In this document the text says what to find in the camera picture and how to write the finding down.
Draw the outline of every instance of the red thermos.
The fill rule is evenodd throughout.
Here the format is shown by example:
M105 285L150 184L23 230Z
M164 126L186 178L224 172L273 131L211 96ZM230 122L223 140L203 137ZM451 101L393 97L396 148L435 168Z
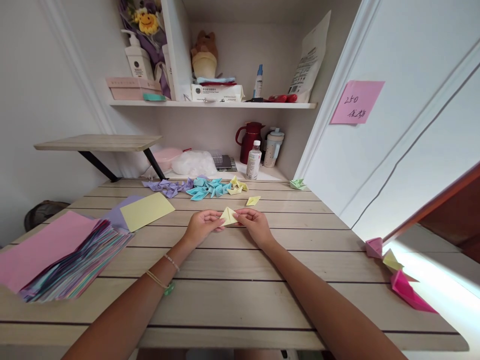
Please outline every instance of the red thermos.
M246 164L249 162L249 152L254 148L254 141L260 140L262 141L262 135L260 134L260 130L264 128L265 125L262 125L259 122L247 122L246 126L242 126L238 129L235 136L235 141L238 145L241 146L240 150L240 162ZM243 139L239 142L239 135L240 132L245 129L245 135L243 135Z

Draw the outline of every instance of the hand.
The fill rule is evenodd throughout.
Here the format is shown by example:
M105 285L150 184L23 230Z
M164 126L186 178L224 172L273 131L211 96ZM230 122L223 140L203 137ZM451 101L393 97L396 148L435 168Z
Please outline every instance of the hand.
M260 249L263 250L269 244L276 242L270 231L267 217L263 212L252 208L243 208L235 210L233 217L237 219L238 223L245 225L253 241L255 241Z
M183 239L197 247L204 242L205 238L212 231L218 233L225 230L225 226L222 226L225 219L220 219L220 216L222 216L222 213L214 210L203 210L194 213L190 218Z

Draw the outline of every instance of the white pump bottle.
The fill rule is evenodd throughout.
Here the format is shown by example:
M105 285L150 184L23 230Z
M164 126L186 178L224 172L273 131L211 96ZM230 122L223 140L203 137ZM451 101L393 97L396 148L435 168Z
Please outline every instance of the white pump bottle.
M130 46L125 48L125 54L130 64L131 74L134 78L155 80L152 66L150 65L149 53L140 47L137 35L130 30L120 30L130 35Z

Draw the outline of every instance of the tissue box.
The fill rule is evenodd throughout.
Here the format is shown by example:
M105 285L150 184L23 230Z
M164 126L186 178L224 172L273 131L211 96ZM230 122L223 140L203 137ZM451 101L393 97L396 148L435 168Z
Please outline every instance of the tissue box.
M162 94L159 82L140 77L107 77L106 83L115 100L143 100L144 94Z
M244 98L242 85L191 85L191 99L195 102L240 103Z

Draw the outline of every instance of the bracelet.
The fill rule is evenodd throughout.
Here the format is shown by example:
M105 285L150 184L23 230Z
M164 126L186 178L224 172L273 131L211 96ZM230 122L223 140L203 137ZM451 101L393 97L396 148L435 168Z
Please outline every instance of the bracelet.
M175 267L175 269L179 272L180 271L180 268L178 267L178 265L175 263L175 261L173 261L173 259L168 256L167 254L163 255L165 258L168 259L169 262L172 263L172 265Z
M164 284L162 284L159 278L156 277L150 270L147 270L145 274L147 274L149 277L151 277L151 279L154 282L156 282L158 285L160 285L162 288L165 289L165 292L163 293L165 296L169 295L172 292L172 290L175 288L175 284L173 282L171 282L170 285L168 286L165 286Z

